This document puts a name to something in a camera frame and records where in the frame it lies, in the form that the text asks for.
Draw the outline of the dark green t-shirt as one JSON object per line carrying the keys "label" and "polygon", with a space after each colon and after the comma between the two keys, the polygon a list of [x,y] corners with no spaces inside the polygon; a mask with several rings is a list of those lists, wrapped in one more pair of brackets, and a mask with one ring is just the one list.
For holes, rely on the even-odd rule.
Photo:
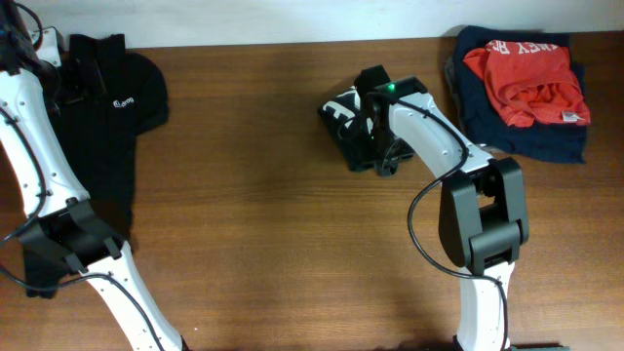
{"label": "dark green t-shirt", "polygon": [[318,108],[321,121],[344,157],[351,172],[372,170],[365,154],[373,122],[365,117],[355,86],[350,86]]}

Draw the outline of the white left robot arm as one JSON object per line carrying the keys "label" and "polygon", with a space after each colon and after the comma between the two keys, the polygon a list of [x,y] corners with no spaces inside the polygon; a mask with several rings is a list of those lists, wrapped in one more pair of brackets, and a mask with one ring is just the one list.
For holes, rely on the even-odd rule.
{"label": "white left robot arm", "polygon": [[186,344],[143,283],[130,229],[137,137],[168,120],[165,81],[122,35],[29,31],[27,8],[1,5],[1,142],[26,221],[28,293],[50,297],[88,282],[136,350]]}

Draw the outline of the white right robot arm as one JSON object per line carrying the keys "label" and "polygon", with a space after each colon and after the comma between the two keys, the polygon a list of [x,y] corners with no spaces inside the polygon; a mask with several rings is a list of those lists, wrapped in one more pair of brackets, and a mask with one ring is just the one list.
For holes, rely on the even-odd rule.
{"label": "white right robot arm", "polygon": [[520,248],[528,239],[527,203],[520,165],[494,159],[470,141],[440,111],[415,77],[392,80],[381,65],[362,70],[354,81],[363,107],[363,129],[389,149],[404,142],[434,180],[412,200],[409,236],[417,242],[415,208],[441,189],[438,233],[451,267],[416,249],[433,267],[460,282],[458,350],[508,350],[508,286]]}

